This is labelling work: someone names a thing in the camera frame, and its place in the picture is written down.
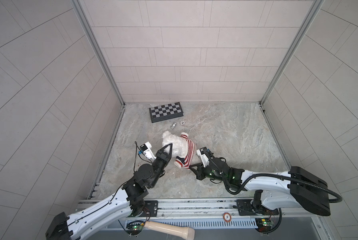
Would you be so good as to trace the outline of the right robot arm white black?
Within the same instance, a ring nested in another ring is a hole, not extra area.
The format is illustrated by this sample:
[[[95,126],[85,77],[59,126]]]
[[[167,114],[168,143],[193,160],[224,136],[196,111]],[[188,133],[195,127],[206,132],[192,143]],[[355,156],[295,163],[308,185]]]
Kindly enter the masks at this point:
[[[328,189],[327,183],[300,167],[281,173],[257,173],[232,168],[225,158],[208,158],[207,163],[190,166],[197,180],[209,178],[224,184],[231,195],[254,191],[255,210],[303,208],[319,215],[329,216],[330,204],[340,203],[340,194]]]

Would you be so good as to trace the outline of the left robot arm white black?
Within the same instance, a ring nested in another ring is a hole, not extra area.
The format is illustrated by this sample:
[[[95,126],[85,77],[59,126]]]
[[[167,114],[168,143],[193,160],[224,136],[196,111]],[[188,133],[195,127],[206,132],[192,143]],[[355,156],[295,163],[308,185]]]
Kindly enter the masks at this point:
[[[86,240],[114,221],[128,216],[138,216],[145,206],[147,189],[155,187],[172,158],[172,144],[156,153],[152,164],[143,164],[133,177],[106,199],[74,214],[62,212],[51,222],[47,240]]]

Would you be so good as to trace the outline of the white teddy bear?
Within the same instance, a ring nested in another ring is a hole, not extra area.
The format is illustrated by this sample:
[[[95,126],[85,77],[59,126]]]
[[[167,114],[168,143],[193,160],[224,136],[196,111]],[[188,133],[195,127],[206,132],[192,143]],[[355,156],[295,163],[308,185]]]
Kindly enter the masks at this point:
[[[165,131],[162,138],[163,147],[172,144],[172,156],[176,158],[174,164],[178,168],[189,169],[196,148],[194,142],[189,139],[189,135],[187,133],[181,133],[180,136],[176,136],[169,131]]]

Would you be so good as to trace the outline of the red white striped knit sweater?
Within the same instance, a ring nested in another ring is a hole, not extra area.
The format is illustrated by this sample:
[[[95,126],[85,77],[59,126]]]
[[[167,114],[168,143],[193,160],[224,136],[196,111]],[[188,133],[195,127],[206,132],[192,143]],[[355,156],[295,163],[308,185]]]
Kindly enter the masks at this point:
[[[174,155],[176,160],[174,162],[175,166],[178,168],[188,169],[192,163],[195,144],[192,140],[189,139],[187,133],[181,133],[179,138],[173,143]]]

